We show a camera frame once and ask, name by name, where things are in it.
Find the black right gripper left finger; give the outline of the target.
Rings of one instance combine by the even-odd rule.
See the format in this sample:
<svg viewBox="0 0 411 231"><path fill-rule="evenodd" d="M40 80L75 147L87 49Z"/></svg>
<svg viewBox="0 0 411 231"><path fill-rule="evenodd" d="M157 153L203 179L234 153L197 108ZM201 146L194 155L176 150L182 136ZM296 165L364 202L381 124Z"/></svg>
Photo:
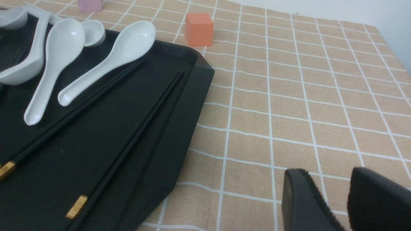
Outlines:
<svg viewBox="0 0 411 231"><path fill-rule="evenodd" d="M344 231L304 169L287 169L282 193L285 231Z"/></svg>

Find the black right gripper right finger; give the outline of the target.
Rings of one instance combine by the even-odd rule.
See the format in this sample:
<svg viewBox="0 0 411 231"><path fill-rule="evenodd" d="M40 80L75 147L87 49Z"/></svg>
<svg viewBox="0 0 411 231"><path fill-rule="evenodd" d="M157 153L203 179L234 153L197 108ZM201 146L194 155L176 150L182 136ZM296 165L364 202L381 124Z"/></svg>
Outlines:
<svg viewBox="0 0 411 231"><path fill-rule="evenodd" d="M355 167L347 211L354 231L409 231L411 192L371 169Z"/></svg>

